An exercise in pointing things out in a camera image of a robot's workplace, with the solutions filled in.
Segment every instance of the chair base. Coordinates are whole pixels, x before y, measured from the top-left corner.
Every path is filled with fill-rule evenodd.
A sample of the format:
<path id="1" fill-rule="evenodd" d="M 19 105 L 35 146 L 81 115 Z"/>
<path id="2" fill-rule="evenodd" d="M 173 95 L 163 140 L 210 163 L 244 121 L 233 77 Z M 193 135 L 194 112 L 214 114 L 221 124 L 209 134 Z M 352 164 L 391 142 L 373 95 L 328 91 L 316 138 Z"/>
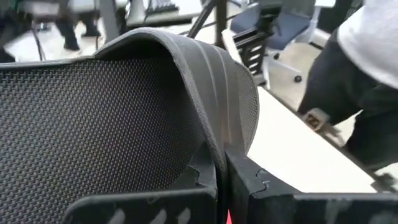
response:
<path id="1" fill-rule="evenodd" d="M 279 54 L 280 54 L 279 52 L 272 52 L 272 53 L 266 54 L 266 56 L 264 57 L 264 60 L 262 63 L 262 76 L 264 77 L 265 88 L 267 90 L 271 89 L 271 82 L 270 82 L 270 78 L 269 78 L 269 67 L 271 67 L 271 66 L 283 68 L 283 69 L 286 69 L 286 70 L 292 72 L 293 74 L 295 74 L 295 76 L 294 76 L 295 83 L 300 83 L 303 80 L 300 70 L 297 70 L 294 67 L 291 67 L 289 65 L 286 65 L 286 64 L 278 61 Z"/>

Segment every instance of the floor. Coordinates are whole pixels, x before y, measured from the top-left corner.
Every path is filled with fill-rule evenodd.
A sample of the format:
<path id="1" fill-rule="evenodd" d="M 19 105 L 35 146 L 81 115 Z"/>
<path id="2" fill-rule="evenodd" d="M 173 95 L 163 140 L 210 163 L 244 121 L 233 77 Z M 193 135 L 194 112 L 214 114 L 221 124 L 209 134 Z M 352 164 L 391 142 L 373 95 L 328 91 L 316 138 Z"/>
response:
<path id="1" fill-rule="evenodd" d="M 237 14 L 240 12 L 240 9 L 232 4 L 229 5 L 229 15 Z M 214 21 L 214 14 L 212 13 L 207 22 Z M 101 27 L 102 33 L 103 28 L 101 25 L 101 21 L 99 22 L 99 26 Z M 175 26 L 165 28 L 174 33 L 180 33 L 185 30 L 189 30 L 191 25 L 186 26 Z M 79 37 L 85 28 L 82 24 L 78 24 L 76 27 L 76 36 Z M 215 38 L 215 27 L 207 27 L 202 29 L 197 35 L 197 39 L 214 43 Z M 42 43 L 45 57 L 47 60 L 56 60 L 62 58 L 73 58 L 79 57 L 82 55 L 90 55 L 95 51 L 95 41 L 94 40 L 83 40 L 79 39 L 79 44 L 81 47 L 80 52 L 67 52 L 63 49 L 63 39 L 60 36 L 58 30 L 55 27 L 52 27 L 51 31 L 39 33 L 39 39 Z M 99 40 L 99 45 L 102 45 L 104 39 Z M 20 39 L 14 41 L 13 43 L 9 43 L 6 46 L 6 49 L 13 55 L 16 56 L 16 59 L 19 62 L 31 62 L 38 61 L 39 55 L 37 53 L 37 47 L 32 38 L 32 34 L 26 34 Z M 320 53 L 320 50 L 312 47 L 308 44 L 292 44 L 285 49 L 280 55 L 280 61 L 293 66 L 302 71 L 303 82 L 295 83 L 293 78 L 295 74 L 289 73 L 285 70 L 280 70 L 273 68 L 270 73 L 271 79 L 271 88 L 272 91 L 281 97 L 284 101 L 286 101 L 293 108 L 297 108 L 304 90 L 305 90 L 305 82 L 307 79 L 308 70 L 314 60 L 314 58 Z M 339 128 L 342 132 L 342 136 L 345 140 L 350 136 L 353 129 L 354 119 L 350 118 L 349 120 L 339 124 L 337 128 Z M 394 164 L 389 167 L 386 167 L 380 172 L 389 172 L 393 176 L 398 177 L 398 165 Z"/>

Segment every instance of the red part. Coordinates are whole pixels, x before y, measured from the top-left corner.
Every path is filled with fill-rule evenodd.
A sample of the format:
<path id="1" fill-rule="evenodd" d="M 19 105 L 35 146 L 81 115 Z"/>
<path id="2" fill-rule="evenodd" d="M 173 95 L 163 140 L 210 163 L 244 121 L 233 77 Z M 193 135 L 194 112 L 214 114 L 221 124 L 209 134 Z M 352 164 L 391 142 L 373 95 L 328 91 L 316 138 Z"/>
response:
<path id="1" fill-rule="evenodd" d="M 228 218 L 226 220 L 226 224 L 232 224 L 231 215 L 229 215 L 229 212 L 228 212 Z"/>

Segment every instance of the black mesh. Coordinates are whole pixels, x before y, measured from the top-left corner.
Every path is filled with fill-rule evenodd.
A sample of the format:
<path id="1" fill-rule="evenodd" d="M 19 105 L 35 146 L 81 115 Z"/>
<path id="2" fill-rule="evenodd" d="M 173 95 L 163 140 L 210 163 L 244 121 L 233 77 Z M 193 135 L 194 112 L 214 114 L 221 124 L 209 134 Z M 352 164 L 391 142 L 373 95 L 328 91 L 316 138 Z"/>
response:
<path id="1" fill-rule="evenodd" d="M 204 141 L 172 58 L 0 74 L 1 223 L 60 223 L 84 195 L 167 188 Z"/>
<path id="2" fill-rule="evenodd" d="M 239 85 L 239 106 L 242 123 L 242 133 L 246 151 L 253 141 L 257 129 L 257 120 L 259 116 L 259 102 L 257 95 L 257 86 L 248 69 L 240 63 L 236 64 L 236 74 Z"/>

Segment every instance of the desk surface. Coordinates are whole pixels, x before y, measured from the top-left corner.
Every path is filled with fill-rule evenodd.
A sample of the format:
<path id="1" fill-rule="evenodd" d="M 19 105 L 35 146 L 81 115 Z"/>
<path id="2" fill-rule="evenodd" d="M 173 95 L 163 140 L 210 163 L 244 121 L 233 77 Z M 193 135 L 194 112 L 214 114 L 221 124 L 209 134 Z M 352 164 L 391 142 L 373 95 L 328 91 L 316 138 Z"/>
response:
<path id="1" fill-rule="evenodd" d="M 139 8 L 141 8 L 142 7 L 141 4 L 143 4 L 144 9 L 147 8 L 148 0 L 134 0 L 134 1 L 135 2 L 132 2 L 131 4 L 132 7 L 136 5 Z M 196 17 L 202 11 L 202 5 L 200 0 L 172 0 L 172 2 L 174 2 L 180 8 L 177 12 L 154 14 L 145 18 L 144 11 L 141 12 L 141 9 L 139 9 L 139 12 L 130 13 L 127 19 L 127 25 L 128 26 L 141 25 L 144 18 L 145 18 L 145 23 L 150 24 L 158 21 L 172 20 L 176 16 Z"/>
<path id="2" fill-rule="evenodd" d="M 248 156 L 302 192 L 375 192 L 372 177 L 259 88 L 260 117 Z"/>
<path id="3" fill-rule="evenodd" d="M 320 7 L 334 7 L 336 4 L 336 0 L 316 0 L 315 6 Z"/>

